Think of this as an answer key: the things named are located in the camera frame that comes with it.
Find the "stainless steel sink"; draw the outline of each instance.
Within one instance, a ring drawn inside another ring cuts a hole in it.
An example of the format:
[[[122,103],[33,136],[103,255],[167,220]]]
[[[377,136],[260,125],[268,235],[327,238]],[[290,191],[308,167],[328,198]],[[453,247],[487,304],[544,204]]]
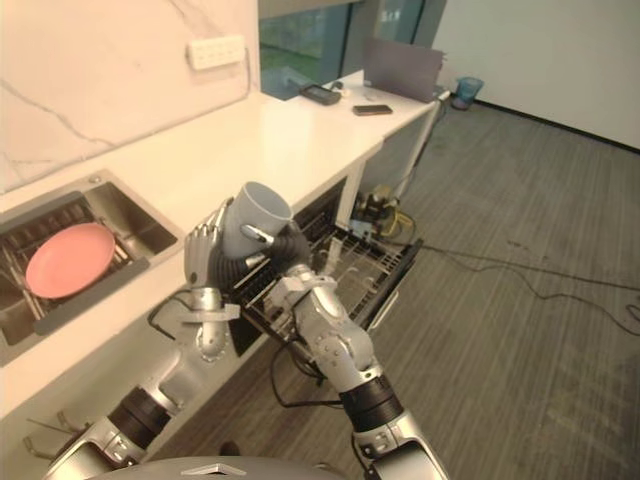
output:
[[[33,295],[24,280],[30,258],[56,232],[86,222],[105,225],[116,238],[108,271],[70,297]],[[0,364],[176,253],[182,238],[175,225],[106,170],[0,215]]]

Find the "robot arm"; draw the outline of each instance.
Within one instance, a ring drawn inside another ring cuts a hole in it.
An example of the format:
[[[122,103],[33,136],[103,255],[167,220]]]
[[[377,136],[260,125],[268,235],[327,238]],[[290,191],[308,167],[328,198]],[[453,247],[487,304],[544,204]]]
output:
[[[338,391],[371,479],[446,480],[448,476],[411,413],[396,397],[369,335],[351,321],[335,281],[305,264],[287,271],[270,294],[294,313],[296,329]]]

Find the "wastebasket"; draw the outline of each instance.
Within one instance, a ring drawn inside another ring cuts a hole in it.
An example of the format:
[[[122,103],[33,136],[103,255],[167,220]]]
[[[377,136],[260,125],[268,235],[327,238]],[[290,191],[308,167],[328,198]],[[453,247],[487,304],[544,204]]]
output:
[[[451,106],[458,110],[467,110],[483,85],[484,82],[479,78],[464,77],[458,79],[456,98],[451,102]]]

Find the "power strip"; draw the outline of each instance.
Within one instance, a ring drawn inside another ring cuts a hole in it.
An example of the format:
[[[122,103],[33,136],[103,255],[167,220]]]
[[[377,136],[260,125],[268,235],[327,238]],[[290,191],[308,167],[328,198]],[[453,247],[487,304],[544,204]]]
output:
[[[193,40],[187,45],[189,65],[196,71],[240,62],[244,56],[245,45],[242,35]]]

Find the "window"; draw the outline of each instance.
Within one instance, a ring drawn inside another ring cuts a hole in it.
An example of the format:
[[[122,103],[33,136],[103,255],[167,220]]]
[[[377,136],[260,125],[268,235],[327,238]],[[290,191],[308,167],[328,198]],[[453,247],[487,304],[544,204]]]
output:
[[[378,18],[379,38],[413,43],[425,0],[385,0]]]
[[[349,5],[260,20],[262,91],[282,100],[340,76]]]

